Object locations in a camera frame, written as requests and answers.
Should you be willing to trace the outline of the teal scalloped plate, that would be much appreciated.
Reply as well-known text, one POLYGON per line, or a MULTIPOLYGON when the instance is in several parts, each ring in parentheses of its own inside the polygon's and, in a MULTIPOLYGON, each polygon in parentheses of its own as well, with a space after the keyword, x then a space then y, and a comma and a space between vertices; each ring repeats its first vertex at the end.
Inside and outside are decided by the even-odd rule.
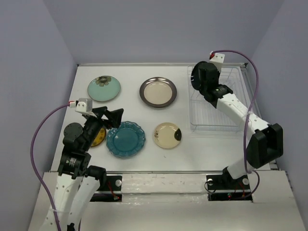
POLYGON ((112 128, 106 136, 106 146, 118 158, 131 158, 142 150, 146 142, 145 132, 135 122, 121 122, 119 128, 112 128))

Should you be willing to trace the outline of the cream plate with black spot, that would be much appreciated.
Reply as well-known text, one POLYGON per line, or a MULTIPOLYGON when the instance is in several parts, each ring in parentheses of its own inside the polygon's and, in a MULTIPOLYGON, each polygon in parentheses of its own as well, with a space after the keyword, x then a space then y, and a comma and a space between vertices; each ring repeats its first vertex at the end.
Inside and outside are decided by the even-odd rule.
POLYGON ((154 129, 154 142, 163 149, 173 149, 182 139, 180 128, 174 123, 164 122, 154 129))

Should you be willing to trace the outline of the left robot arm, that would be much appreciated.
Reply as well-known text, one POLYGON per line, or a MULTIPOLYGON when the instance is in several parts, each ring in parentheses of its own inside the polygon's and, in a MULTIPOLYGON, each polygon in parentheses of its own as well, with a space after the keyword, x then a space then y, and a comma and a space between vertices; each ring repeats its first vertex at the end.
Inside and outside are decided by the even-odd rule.
POLYGON ((64 129, 63 151, 57 170, 53 201, 41 226, 42 231, 75 231, 91 198, 106 186, 106 170, 89 165, 88 153, 102 128, 118 128, 123 109, 108 111, 106 106, 93 108, 90 103, 70 102, 85 117, 84 125, 71 123, 64 129))

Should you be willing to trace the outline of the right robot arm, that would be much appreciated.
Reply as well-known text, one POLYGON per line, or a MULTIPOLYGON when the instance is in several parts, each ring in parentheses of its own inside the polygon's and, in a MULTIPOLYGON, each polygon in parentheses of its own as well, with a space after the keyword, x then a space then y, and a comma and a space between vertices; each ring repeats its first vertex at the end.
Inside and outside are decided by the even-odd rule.
POLYGON ((214 108, 225 114, 244 133, 244 156, 225 167, 218 181, 232 189, 239 178, 259 169, 283 154, 283 129, 251 112, 226 85, 213 63, 199 62, 192 71, 191 84, 214 108))

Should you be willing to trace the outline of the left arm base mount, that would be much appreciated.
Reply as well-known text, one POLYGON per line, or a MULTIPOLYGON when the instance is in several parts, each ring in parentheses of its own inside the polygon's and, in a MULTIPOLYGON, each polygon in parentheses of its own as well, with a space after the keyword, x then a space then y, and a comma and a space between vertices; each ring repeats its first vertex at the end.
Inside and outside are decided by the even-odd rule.
POLYGON ((106 183, 100 186, 91 198, 91 202, 121 202, 122 175, 107 175, 106 183))

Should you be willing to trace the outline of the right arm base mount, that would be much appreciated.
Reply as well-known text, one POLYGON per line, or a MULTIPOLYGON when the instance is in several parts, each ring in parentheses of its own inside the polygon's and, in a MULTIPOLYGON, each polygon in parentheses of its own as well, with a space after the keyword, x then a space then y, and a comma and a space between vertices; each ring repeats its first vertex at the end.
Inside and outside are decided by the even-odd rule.
POLYGON ((207 175, 204 183, 209 201, 252 201, 247 175, 224 183, 221 175, 207 175))

